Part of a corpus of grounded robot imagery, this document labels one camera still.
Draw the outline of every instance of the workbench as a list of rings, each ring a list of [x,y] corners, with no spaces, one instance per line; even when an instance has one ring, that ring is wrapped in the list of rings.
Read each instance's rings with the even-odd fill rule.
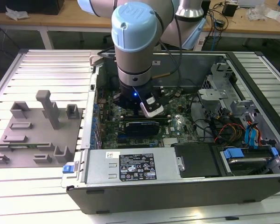
[[[48,34],[49,31],[73,31],[80,32],[111,32],[111,20],[97,17],[84,12],[77,0],[65,0],[58,15],[29,14],[30,18],[15,21],[0,13],[0,27],[2,29],[36,30],[39,31],[45,49],[54,49],[54,45]]]
[[[85,109],[92,80],[90,53],[90,50],[30,50],[19,53],[0,82],[0,138],[12,116],[9,109],[14,101],[26,101],[31,108],[41,108],[41,103],[35,99],[38,90],[50,90],[51,99],[59,108],[77,104],[84,110],[83,114],[87,113]],[[280,73],[264,57],[257,59],[253,52],[236,52],[236,55],[263,93],[270,93],[266,96],[273,101],[276,96],[272,92],[280,89]],[[271,84],[264,85],[260,72],[267,75],[265,80]],[[85,122],[82,119],[75,161],[80,158]],[[280,224],[280,193],[260,203],[85,215],[61,188],[62,175],[62,167],[0,168],[0,224],[77,221],[89,224],[223,224],[231,223],[228,219],[237,218],[237,224]]]
[[[212,0],[210,8],[221,1]],[[273,10],[280,10],[277,3],[278,0],[266,0],[267,6]],[[223,7],[219,7],[217,11],[221,12],[222,9]],[[222,36],[280,39],[279,22],[269,18],[266,21],[248,21],[246,11],[247,9],[240,8],[233,17],[228,17],[229,26]],[[80,38],[83,38],[82,32],[111,32],[110,19],[96,17],[82,11],[76,0],[65,0],[59,15],[29,14],[29,16],[29,19],[14,21],[5,14],[0,14],[0,27],[2,29],[37,30],[41,34],[45,49],[54,49],[49,31],[80,32]],[[217,13],[215,13],[215,18],[222,19]],[[207,20],[194,50],[202,49],[204,39],[209,33],[211,28],[209,16],[207,16]]]

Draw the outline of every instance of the wooden table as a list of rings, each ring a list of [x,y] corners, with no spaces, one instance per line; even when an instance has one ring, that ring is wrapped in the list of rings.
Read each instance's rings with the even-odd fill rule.
[[[212,0],[212,8],[216,3],[222,0]],[[278,9],[278,0],[266,0],[266,4],[271,9]],[[273,19],[266,21],[248,21],[246,18],[247,9],[240,8],[233,17],[228,17],[229,26],[222,33],[222,36],[228,37],[246,37],[246,38],[272,38],[280,39],[280,23]],[[64,6],[59,15],[29,14],[30,18],[14,21],[5,14],[0,14],[0,27],[2,29],[18,30],[37,30],[42,36],[46,49],[53,49],[53,44],[48,35],[48,31],[76,31],[76,32],[106,32],[111,31],[111,20],[82,11],[77,4],[77,0],[65,0]],[[215,13],[216,19],[222,19],[218,13]],[[210,30],[210,18],[200,35],[195,50],[201,50],[205,37]]]
[[[65,0],[58,15],[29,14],[30,18],[15,21],[0,13],[2,29],[37,30],[46,49],[54,49],[48,31],[104,32],[110,33],[111,20],[84,12],[77,0]]]
[[[221,2],[222,0],[211,0],[210,8]],[[266,6],[280,11],[278,6],[279,0],[266,0]],[[222,12],[223,7],[220,6],[216,10]],[[239,8],[236,10],[233,17],[227,17],[229,20],[228,28],[222,33],[221,36],[226,37],[245,37],[245,38],[267,38],[267,39],[280,39],[280,23],[276,20],[267,18],[265,21],[249,21],[246,17],[246,8]],[[214,13],[215,19],[226,21],[219,13]],[[207,16],[207,23],[204,26],[203,32],[199,37],[198,44],[195,50],[201,50],[202,43],[205,37],[209,34],[211,28],[210,17]]]

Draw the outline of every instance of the wire bundle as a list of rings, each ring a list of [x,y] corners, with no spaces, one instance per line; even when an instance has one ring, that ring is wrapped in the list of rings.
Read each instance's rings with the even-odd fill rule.
[[[210,28],[210,32],[208,33],[207,37],[205,38],[204,44],[205,44],[206,42],[208,42],[208,40],[210,39],[210,36],[213,36],[213,41],[212,41],[212,48],[211,48],[211,50],[214,50],[214,49],[217,47],[217,45],[219,44],[219,41],[221,40],[222,32],[223,32],[224,30],[226,30],[226,29],[228,28],[228,26],[229,26],[229,20],[228,20],[228,18],[227,18],[225,15],[223,15],[221,12],[215,10],[217,7],[220,6],[220,5],[219,5],[220,3],[215,4],[214,7],[213,7],[213,9],[209,9],[209,10],[208,10],[208,13],[207,13],[207,15],[210,16],[211,28]],[[216,20],[216,18],[215,18],[214,12],[219,13],[221,16],[223,16],[223,17],[226,19],[226,24],[224,25],[224,27],[220,28],[220,27],[217,27],[217,26],[216,26],[216,21],[217,21],[217,20]],[[217,31],[219,32],[219,35],[218,35],[218,40],[215,41],[215,39],[217,38],[217,36],[216,36],[216,35],[217,35]]]
[[[227,140],[227,142],[223,143],[223,147],[225,146],[229,146],[231,143],[237,141],[237,140],[240,140],[242,138],[242,135],[243,133],[245,132],[245,129],[242,125],[239,125],[239,124],[235,124],[235,123],[228,123],[226,125],[224,125],[222,127],[222,129],[219,131],[219,135],[222,134],[222,132],[227,128],[227,127],[230,127],[233,134],[232,136],[229,138],[229,140]]]
[[[251,121],[247,121],[247,123],[248,123],[249,126],[252,126],[252,128],[256,131],[256,133],[257,133],[257,143],[258,143],[259,146],[261,146],[262,144],[261,144],[261,132],[260,132],[260,130]]]

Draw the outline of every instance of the table leg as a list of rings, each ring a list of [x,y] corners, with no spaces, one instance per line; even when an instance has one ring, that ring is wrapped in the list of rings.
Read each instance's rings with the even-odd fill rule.
[[[202,51],[202,47],[203,47],[203,44],[204,44],[204,41],[205,41],[205,38],[207,37],[207,35],[208,35],[208,32],[200,33],[198,40],[193,48],[193,51]]]
[[[54,45],[53,45],[53,42],[48,34],[48,30],[45,28],[45,27],[42,27],[40,30],[39,30],[41,36],[42,36],[42,41],[43,41],[43,44],[45,45],[45,49],[47,50],[51,50],[51,49],[54,49]]]
[[[83,32],[79,32],[80,42],[84,42],[84,35]]]
[[[245,41],[243,42],[243,46],[247,47],[250,40],[251,40],[251,38],[246,38]]]

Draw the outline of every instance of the blue drive bracket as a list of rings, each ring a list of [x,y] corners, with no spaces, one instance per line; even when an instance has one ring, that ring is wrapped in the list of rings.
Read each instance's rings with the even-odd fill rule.
[[[254,148],[257,148],[257,146],[255,145],[255,136],[256,136],[256,130],[252,129],[249,145],[253,146]]]
[[[225,151],[223,151],[223,153],[226,159],[245,157],[241,148],[228,148]]]
[[[247,126],[246,132],[245,132],[245,143],[249,143],[249,133],[250,133],[250,126]]]

